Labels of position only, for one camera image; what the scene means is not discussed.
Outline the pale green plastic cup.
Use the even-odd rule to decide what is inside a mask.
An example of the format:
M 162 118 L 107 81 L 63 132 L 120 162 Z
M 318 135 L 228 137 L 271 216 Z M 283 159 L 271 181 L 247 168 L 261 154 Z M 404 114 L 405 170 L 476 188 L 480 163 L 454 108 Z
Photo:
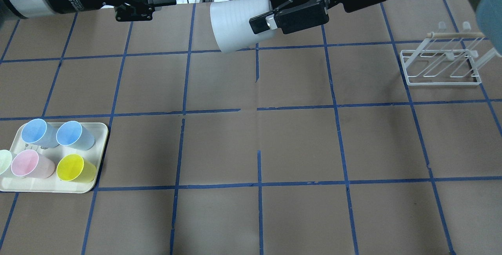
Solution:
M 11 171 L 11 163 L 16 157 L 15 153 L 6 149 L 0 150 L 0 176 L 5 178 L 15 178 Z

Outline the wooden rack dowel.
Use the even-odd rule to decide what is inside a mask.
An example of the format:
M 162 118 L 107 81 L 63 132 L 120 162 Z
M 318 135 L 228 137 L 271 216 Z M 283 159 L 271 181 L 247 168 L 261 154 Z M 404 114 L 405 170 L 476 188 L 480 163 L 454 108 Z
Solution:
M 426 38 L 485 38 L 482 32 L 429 32 Z

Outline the pink plastic cup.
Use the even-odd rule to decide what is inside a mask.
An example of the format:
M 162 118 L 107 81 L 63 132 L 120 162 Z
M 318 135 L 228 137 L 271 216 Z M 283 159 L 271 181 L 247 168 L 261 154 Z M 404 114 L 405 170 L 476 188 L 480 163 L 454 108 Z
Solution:
M 22 178 L 46 179 L 55 171 L 55 163 L 32 149 L 17 154 L 11 162 L 11 172 Z

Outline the cream plastic tray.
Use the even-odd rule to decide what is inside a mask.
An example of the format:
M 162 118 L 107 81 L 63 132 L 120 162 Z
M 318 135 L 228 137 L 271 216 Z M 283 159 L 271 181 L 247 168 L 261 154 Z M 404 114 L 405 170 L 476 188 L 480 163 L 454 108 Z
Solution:
M 95 144 L 88 151 L 79 151 L 74 148 L 57 146 L 56 148 L 40 148 L 39 146 L 25 143 L 21 138 L 21 133 L 25 125 L 20 126 L 10 147 L 13 153 L 20 153 L 25 149 L 33 149 L 41 155 L 58 164 L 65 156 L 70 154 L 79 154 L 85 160 L 96 166 L 94 179 L 89 183 L 75 183 L 60 180 L 56 173 L 45 179 L 37 178 L 18 178 L 1 177 L 1 192 L 41 192 L 41 193 L 86 193 L 91 191 L 98 177 L 99 169 L 102 164 L 102 157 L 106 148 L 108 138 L 108 126 L 99 122 L 84 122 L 83 126 L 95 137 Z

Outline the white plastic cup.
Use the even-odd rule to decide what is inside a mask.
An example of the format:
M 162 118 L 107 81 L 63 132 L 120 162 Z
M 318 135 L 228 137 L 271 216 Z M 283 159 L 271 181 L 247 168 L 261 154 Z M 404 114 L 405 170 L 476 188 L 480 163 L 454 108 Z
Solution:
M 231 0 L 210 5 L 210 19 L 215 40 L 222 53 L 254 46 L 276 35 L 276 30 L 253 33 L 251 18 L 271 11 L 269 0 Z

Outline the blue cup near yellow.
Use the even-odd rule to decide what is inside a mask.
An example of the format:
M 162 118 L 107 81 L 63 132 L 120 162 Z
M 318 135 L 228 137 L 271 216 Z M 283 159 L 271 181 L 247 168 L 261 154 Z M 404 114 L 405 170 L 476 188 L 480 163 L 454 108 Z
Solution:
M 62 124 L 56 132 L 56 140 L 61 146 L 87 151 L 95 144 L 95 136 L 77 121 Z

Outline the yellow plastic cup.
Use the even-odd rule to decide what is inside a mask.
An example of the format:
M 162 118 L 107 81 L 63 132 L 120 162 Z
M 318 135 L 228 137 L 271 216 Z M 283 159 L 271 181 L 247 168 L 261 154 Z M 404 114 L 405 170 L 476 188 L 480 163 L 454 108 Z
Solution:
M 97 168 L 79 154 L 63 157 L 56 167 L 56 175 L 60 180 L 74 183 L 90 183 L 96 178 Z

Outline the blue cup far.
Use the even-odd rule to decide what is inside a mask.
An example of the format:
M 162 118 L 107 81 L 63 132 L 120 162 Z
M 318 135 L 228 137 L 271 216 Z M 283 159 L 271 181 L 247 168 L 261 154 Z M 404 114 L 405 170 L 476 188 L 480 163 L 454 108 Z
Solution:
M 21 131 L 21 138 L 25 143 L 44 148 L 59 146 L 56 135 L 57 128 L 40 118 L 29 121 Z

